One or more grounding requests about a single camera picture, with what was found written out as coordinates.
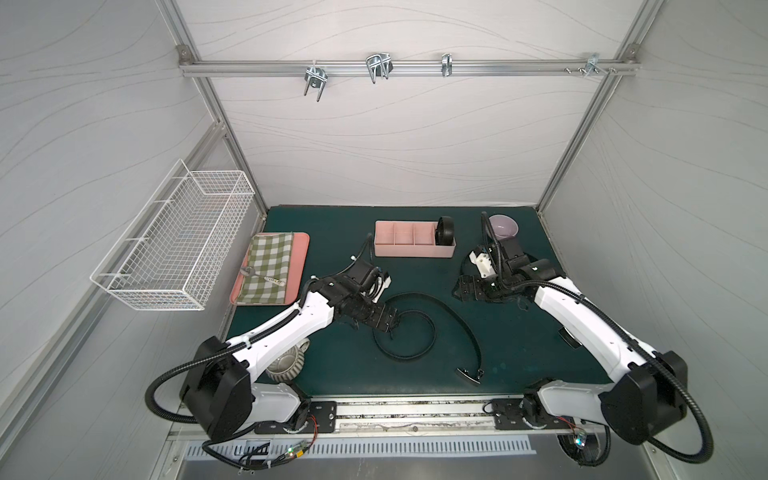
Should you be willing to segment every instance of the pink tray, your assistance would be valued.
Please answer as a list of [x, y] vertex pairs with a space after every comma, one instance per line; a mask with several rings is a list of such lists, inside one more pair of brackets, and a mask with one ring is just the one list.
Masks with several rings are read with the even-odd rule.
[[451, 258], [453, 245], [435, 245], [437, 222], [376, 222], [373, 240], [377, 257], [432, 257]]
[[[276, 235], [276, 233], [258, 233], [258, 235]], [[304, 272], [304, 262], [306, 261], [306, 251], [310, 248], [310, 236], [304, 232], [294, 232], [293, 243], [290, 248], [290, 265], [288, 266], [288, 285], [286, 288], [285, 303], [278, 305], [290, 305], [296, 301], [301, 287], [301, 274]], [[243, 265], [248, 266], [248, 252], [243, 258]], [[243, 288], [245, 277], [242, 273], [237, 274], [235, 286], [230, 294], [230, 303], [233, 305], [273, 305], [272, 303], [238, 303], [237, 297], [240, 296], [240, 290]]]

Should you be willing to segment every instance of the black tape roll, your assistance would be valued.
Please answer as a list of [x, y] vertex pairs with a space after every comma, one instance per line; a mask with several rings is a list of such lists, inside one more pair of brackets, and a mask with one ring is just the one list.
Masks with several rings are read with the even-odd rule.
[[435, 229], [435, 245], [453, 245], [453, 219], [440, 217]]

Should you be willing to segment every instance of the white wall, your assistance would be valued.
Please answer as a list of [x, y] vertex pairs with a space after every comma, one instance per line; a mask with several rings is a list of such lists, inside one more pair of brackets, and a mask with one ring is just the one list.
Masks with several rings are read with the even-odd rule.
[[[203, 60], [612, 58], [640, 0], [180, 0]], [[531, 205], [597, 79], [219, 78], [268, 204]]]
[[[0, 403], [212, 121], [153, 0], [0, 4]], [[233, 168], [223, 143], [213, 167]], [[251, 207], [203, 312], [110, 305], [0, 478], [149, 476], [170, 423], [144, 389], [218, 331], [256, 218]], [[169, 408], [176, 388], [160, 392]]]
[[[545, 211], [576, 284], [688, 363], [713, 459], [765, 478], [768, 3], [670, 0]], [[695, 452], [692, 419], [664, 439]]]
[[[233, 168], [223, 142], [204, 169]], [[188, 361], [216, 335], [229, 304], [235, 272], [258, 217], [246, 214], [202, 312], [135, 312], [113, 301], [65, 371], [29, 430], [0, 468], [0, 480], [141, 480], [148, 478], [170, 422], [147, 410], [144, 390], [161, 373]], [[183, 377], [164, 386], [158, 402], [179, 405]], [[45, 461], [39, 461], [45, 452]]]
[[212, 118], [152, 0], [0, 5], [0, 404]]

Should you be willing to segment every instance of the ventilation grille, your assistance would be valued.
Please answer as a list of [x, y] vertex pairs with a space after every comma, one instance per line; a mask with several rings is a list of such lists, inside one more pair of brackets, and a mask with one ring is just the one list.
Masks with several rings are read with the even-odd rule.
[[[253, 458], [276, 458], [299, 439], [277, 439], [270, 443], [267, 455]], [[244, 440], [213, 448], [222, 455], [239, 458], [266, 443]], [[186, 460], [208, 460], [202, 442], [190, 442]], [[305, 458], [375, 458], [375, 457], [492, 457], [501, 455], [534, 455], [527, 435], [467, 435], [461, 437], [318, 439]]]

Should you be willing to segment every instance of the black cable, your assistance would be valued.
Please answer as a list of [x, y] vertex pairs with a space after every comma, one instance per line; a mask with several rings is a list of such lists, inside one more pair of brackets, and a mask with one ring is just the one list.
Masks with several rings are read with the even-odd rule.
[[[250, 337], [249, 338], [250, 342], [255, 343], [269, 335], [272, 335], [277, 330], [287, 325], [291, 320], [296, 318], [298, 314], [299, 314], [299, 310], [294, 310], [285, 319], [280, 320], [278, 323], [272, 325], [271, 327], [265, 329], [264, 331], [258, 332], [256, 335]], [[232, 355], [233, 353], [239, 352], [242, 349], [246, 348], [246, 346], [247, 345], [245, 343], [232, 345], [224, 350], [221, 350], [218, 353], [214, 353], [213, 355], [209, 355], [201, 359], [195, 359], [195, 360], [192, 360], [191, 362], [183, 363], [178, 367], [168, 370], [164, 374], [158, 376], [155, 380], [152, 381], [152, 383], [149, 384], [149, 386], [147, 387], [147, 391], [144, 393], [144, 403], [147, 404], [147, 408], [149, 409], [150, 412], [154, 413], [155, 415], [159, 416], [162, 419], [171, 420], [172, 422], [179, 422], [179, 423], [197, 423], [197, 420], [192, 415], [179, 415], [177, 413], [169, 412], [163, 407], [161, 407], [160, 404], [157, 403], [157, 400], [154, 398], [155, 392], [161, 385], [163, 385], [168, 380], [174, 378], [176, 375], [192, 370], [196, 366], [213, 362], [214, 360], [222, 359], [226, 356]]]
[[[373, 241], [373, 234], [372, 233], [368, 233], [366, 235], [366, 239], [362, 242], [362, 246], [360, 246], [360, 250], [357, 251], [357, 255], [355, 255], [355, 259], [352, 260], [352, 262], [349, 265], [347, 265], [345, 268], [343, 268], [343, 269], [339, 270], [338, 272], [334, 273], [333, 275], [329, 275], [329, 276], [341, 275], [342, 273], [344, 273], [347, 270], [349, 270], [350, 268], [352, 268], [352, 265], [355, 264], [357, 259], [362, 257], [362, 255], [366, 252], [366, 248], [370, 246], [372, 241]], [[371, 257], [371, 265], [373, 265], [373, 249], [371, 249], [369, 253], [370, 253], [370, 257]]]
[[583, 451], [578, 450], [578, 448], [572, 443], [568, 444], [566, 435], [558, 435], [558, 442], [560, 443], [563, 451], [566, 452], [569, 457], [574, 459], [580, 466], [598, 467], [603, 465], [605, 461], [608, 460], [608, 454], [611, 452], [611, 429], [608, 428], [608, 425], [603, 425], [603, 427], [605, 427], [605, 445], [603, 446], [603, 451], [600, 453], [600, 456], [598, 456], [595, 460], [587, 460], [584, 457]]
[[[232, 440], [238, 439], [241, 436], [246, 435], [247, 433], [251, 432], [253, 429], [255, 429], [257, 427], [257, 425], [259, 425], [259, 422], [254, 422], [254, 423], [250, 424], [249, 426], [247, 426], [246, 428], [240, 430], [239, 432], [235, 432], [232, 435], [226, 437], [225, 439], [221, 439], [221, 440], [218, 440], [216, 442], [214, 442], [213, 440], [206, 440], [205, 442], [203, 442], [203, 451], [206, 452], [208, 455], [214, 457], [216, 460], [219, 460], [220, 462], [224, 462], [227, 465], [233, 466], [235, 468], [242, 468], [243, 470], [261, 470], [263, 468], [266, 468], [266, 465], [263, 466], [263, 467], [260, 467], [258, 465], [255, 465], [255, 466], [244, 465], [241, 462], [238, 462], [238, 461], [233, 460], [233, 459], [231, 459], [229, 457], [221, 455], [219, 452], [217, 452], [216, 450], [211, 448], [212, 445], [218, 445], [220, 443], [231, 442]], [[261, 449], [262, 447], [263, 447], [263, 445], [260, 446], [260, 447], [256, 447], [251, 452], [255, 452], [258, 449]]]
[[475, 370], [475, 375], [470, 376], [469, 373], [465, 369], [457, 369], [459, 372], [462, 372], [464, 376], [467, 376], [475, 383], [480, 383], [480, 378], [485, 374], [485, 372], [482, 369], [482, 351], [480, 350], [480, 344], [478, 343], [477, 337], [472, 332], [472, 329], [469, 328], [469, 325], [466, 321], [464, 321], [461, 316], [456, 313], [450, 306], [448, 306], [445, 302], [440, 300], [437, 297], [434, 297], [432, 295], [429, 295], [428, 293], [423, 292], [404, 292], [404, 293], [398, 293], [396, 295], [391, 296], [386, 300], [386, 303], [394, 302], [395, 300], [401, 300], [408, 297], [418, 297], [423, 300], [427, 300], [429, 302], [434, 303], [435, 305], [442, 308], [444, 311], [446, 311], [458, 324], [461, 326], [461, 328], [464, 330], [464, 332], [467, 334], [467, 337], [469, 338], [469, 341], [472, 342], [472, 348], [475, 349], [475, 355], [477, 357], [477, 369]]
[[704, 417], [704, 413], [701, 411], [701, 408], [696, 403], [696, 400], [694, 400], [694, 398], [690, 395], [690, 393], [688, 393], [685, 386], [682, 383], [680, 383], [680, 380], [678, 380], [677, 377], [672, 374], [672, 372], [670, 372], [665, 366], [663, 366], [661, 362], [659, 362], [656, 359], [655, 356], [651, 355], [649, 352], [646, 352], [645, 349], [640, 345], [640, 343], [638, 343], [637, 340], [632, 338], [629, 335], [629, 333], [627, 333], [623, 328], [619, 326], [618, 323], [613, 321], [612, 318], [606, 315], [602, 310], [600, 310], [592, 302], [590, 302], [589, 300], [586, 300], [585, 298], [582, 298], [581, 295], [571, 292], [569, 289], [565, 288], [564, 286], [561, 286], [552, 282], [545, 282], [543, 280], [526, 280], [524, 282], [516, 283], [512, 287], [512, 289], [520, 290], [529, 286], [544, 286], [547, 288], [551, 288], [582, 303], [589, 310], [591, 310], [595, 315], [600, 317], [601, 320], [603, 320], [614, 332], [616, 332], [617, 335], [619, 335], [619, 338], [621, 338], [628, 346], [632, 347], [632, 349], [634, 349], [637, 353], [639, 353], [640, 356], [642, 356], [646, 362], [650, 363], [664, 377], [664, 379], [666, 379], [674, 387], [674, 389], [677, 390], [678, 393], [680, 393], [680, 396], [683, 397], [683, 400], [685, 401], [686, 405], [688, 405], [691, 415], [694, 416], [694, 419], [696, 420], [696, 424], [699, 426], [699, 432], [701, 433], [701, 449], [699, 450], [699, 452], [694, 454], [682, 453], [672, 449], [671, 447], [665, 445], [664, 443], [654, 438], [648, 439], [648, 442], [651, 445], [660, 449], [662, 452], [666, 453], [670, 457], [677, 458], [678, 460], [681, 460], [687, 463], [704, 463], [710, 458], [712, 458], [712, 454], [714, 453], [714, 449], [715, 449], [715, 444], [714, 444], [714, 439], [712, 437], [712, 431], [710, 430], [710, 426], [709, 426], [709, 423], [707, 422], [707, 419]]
[[424, 355], [429, 353], [429, 350], [432, 349], [433, 346], [435, 346], [435, 340], [437, 340], [437, 329], [435, 328], [435, 322], [432, 321], [431, 318], [429, 318], [429, 315], [422, 312], [421, 310], [403, 310], [402, 312], [398, 312], [397, 314], [397, 321], [396, 324], [399, 325], [402, 322], [402, 318], [408, 315], [415, 315], [421, 317], [423, 320], [426, 320], [426, 322], [429, 324], [430, 327], [432, 327], [432, 340], [429, 342], [429, 345], [427, 345], [426, 348], [424, 348], [422, 351], [418, 353], [414, 353], [413, 355], [397, 355], [396, 353], [390, 352], [389, 350], [385, 349], [381, 343], [379, 343], [379, 339], [376, 338], [376, 332], [378, 330], [371, 329], [371, 332], [373, 334], [373, 342], [376, 344], [376, 348], [379, 349], [381, 353], [388, 356], [390, 359], [393, 359], [397, 362], [412, 362], [413, 360], [418, 360], [422, 358]]
[[489, 250], [489, 245], [485, 242], [485, 236], [491, 238], [491, 242], [493, 242], [493, 255], [495, 257], [495, 263], [496, 263], [496, 276], [498, 278], [498, 282], [502, 286], [507, 286], [507, 283], [504, 280], [504, 257], [502, 256], [502, 245], [498, 242], [498, 238], [496, 237], [496, 232], [493, 231], [493, 225], [491, 225], [491, 220], [488, 218], [488, 214], [486, 212], [480, 212], [480, 224], [482, 225], [483, 230], [483, 244], [485, 245], [485, 249]]

